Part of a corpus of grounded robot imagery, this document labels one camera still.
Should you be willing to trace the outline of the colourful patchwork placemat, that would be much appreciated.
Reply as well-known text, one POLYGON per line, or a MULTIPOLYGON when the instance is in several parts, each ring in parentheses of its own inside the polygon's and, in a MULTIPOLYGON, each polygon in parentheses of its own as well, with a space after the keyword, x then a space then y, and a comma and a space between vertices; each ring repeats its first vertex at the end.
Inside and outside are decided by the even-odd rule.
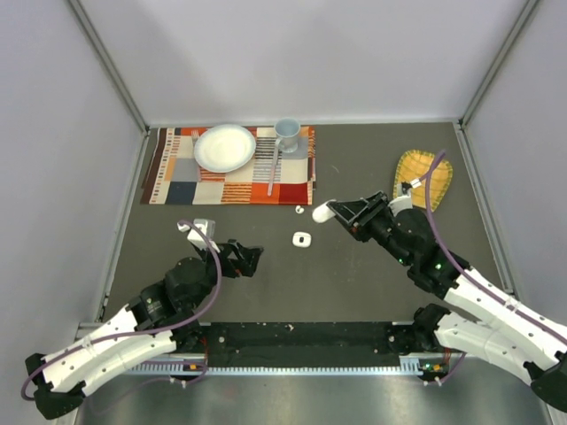
POLYGON ((252 159, 225 174, 206 171, 194 158, 191 131, 161 127, 142 183, 146 205, 311 205, 316 188, 315 128, 303 126, 293 153, 279 154, 272 197, 268 181, 276 140, 271 127, 248 127, 256 139, 252 159))

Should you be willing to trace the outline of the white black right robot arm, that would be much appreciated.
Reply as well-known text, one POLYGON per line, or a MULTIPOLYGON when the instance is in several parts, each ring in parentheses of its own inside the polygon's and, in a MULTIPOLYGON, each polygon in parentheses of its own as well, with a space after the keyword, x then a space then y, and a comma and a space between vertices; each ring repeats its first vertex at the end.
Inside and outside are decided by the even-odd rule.
POLYGON ((513 374, 545 403, 566 409, 566 327, 506 294, 444 247, 424 212, 407 196, 389 200, 383 192, 369 198, 327 204, 357 241, 376 241, 407 269, 420 289, 472 315, 455 312, 418 323, 416 344, 439 345, 469 353, 513 374))

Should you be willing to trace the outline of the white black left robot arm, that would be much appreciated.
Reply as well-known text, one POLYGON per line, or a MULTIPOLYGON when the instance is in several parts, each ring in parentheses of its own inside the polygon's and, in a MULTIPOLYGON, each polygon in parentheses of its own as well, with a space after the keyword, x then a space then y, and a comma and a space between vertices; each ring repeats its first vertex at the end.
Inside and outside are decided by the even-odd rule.
POLYGON ((59 352, 29 356, 26 368, 37 410, 55 420, 132 367, 195 349, 202 337, 201 303, 218 295, 223 278, 253 276, 263 252, 234 239, 212 250, 197 249, 196 256, 178 260, 91 333, 59 352))

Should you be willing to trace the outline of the light blue cup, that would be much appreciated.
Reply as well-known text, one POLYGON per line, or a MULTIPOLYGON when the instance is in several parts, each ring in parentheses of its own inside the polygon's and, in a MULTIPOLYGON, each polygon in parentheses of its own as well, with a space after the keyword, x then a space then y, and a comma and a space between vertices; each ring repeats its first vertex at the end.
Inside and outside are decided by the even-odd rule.
POLYGON ((276 148, 283 153, 293 153, 298 149, 301 126, 292 118, 284 118, 274 125, 276 148))

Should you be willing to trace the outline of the white round plate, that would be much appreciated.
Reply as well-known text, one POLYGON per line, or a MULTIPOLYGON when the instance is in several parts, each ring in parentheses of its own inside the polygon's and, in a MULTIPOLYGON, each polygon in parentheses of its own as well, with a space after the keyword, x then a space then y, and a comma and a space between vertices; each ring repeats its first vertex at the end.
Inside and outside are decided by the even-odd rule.
POLYGON ((245 166, 256 150, 256 139, 245 127, 225 124, 207 129, 196 141, 194 158, 206 171, 225 174, 245 166))

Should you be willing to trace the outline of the yellow woven leaf dish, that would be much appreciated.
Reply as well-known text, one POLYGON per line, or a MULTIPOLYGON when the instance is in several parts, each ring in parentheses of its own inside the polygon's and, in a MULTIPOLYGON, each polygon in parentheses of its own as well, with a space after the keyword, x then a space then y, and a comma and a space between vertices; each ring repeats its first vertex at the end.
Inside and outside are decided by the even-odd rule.
MULTIPOLYGON (((434 158, 435 155, 428 151, 405 151, 401 155, 396 167, 392 196, 397 197, 399 184, 403 182, 410 183, 413 180, 419 180, 423 177, 429 171, 434 158)), ((434 170, 430 183, 430 201, 431 210, 433 212, 438 208, 447 193, 453 178, 453 173, 453 167, 446 159, 442 159, 434 170)), ((424 182, 421 182, 420 186, 411 190, 411 196, 414 206, 423 209, 426 208, 424 182)))

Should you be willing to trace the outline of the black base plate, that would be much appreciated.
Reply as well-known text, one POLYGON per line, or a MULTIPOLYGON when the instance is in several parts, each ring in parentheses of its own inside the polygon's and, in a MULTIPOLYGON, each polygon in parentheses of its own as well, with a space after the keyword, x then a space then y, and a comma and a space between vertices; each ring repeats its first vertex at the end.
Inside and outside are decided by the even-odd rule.
POLYGON ((213 322, 202 328, 209 364, 229 366, 385 366, 395 356, 445 350, 412 324, 213 322))

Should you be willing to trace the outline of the pink plastic spoon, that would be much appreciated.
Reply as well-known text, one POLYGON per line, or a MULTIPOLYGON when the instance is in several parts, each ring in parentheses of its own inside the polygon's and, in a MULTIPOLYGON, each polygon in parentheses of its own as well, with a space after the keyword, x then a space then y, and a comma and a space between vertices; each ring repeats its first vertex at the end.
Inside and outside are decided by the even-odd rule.
POLYGON ((273 189, 274 189, 274 185, 275 185, 275 179, 276 179, 276 170, 277 170, 277 164, 278 164, 278 159, 279 159, 279 154, 280 154, 280 144, 282 142, 283 138, 282 137, 277 137, 276 141, 275 141, 275 148, 273 151, 273 157, 272 157, 272 162, 271 162, 271 168, 270 168, 270 176, 269 176, 269 181, 268 181, 268 196, 272 197, 273 195, 273 189))

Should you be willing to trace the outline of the silver fork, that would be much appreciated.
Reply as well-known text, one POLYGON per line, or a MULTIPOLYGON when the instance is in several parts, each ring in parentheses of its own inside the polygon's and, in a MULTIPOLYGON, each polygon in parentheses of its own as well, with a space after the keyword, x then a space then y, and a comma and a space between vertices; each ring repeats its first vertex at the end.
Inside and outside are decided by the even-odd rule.
POLYGON ((193 146, 196 146, 198 139, 199 139, 199 132, 198 132, 197 129, 193 129, 191 131, 191 140, 192 140, 193 146))

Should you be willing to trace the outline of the white earbud charging case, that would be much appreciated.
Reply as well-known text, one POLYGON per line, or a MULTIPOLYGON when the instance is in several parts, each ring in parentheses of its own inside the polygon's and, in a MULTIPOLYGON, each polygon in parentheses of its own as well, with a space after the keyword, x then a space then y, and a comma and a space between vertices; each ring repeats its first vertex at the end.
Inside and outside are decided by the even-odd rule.
POLYGON ((312 236, 307 232, 298 231, 292 236, 292 244, 299 248, 308 248, 312 243, 312 236))

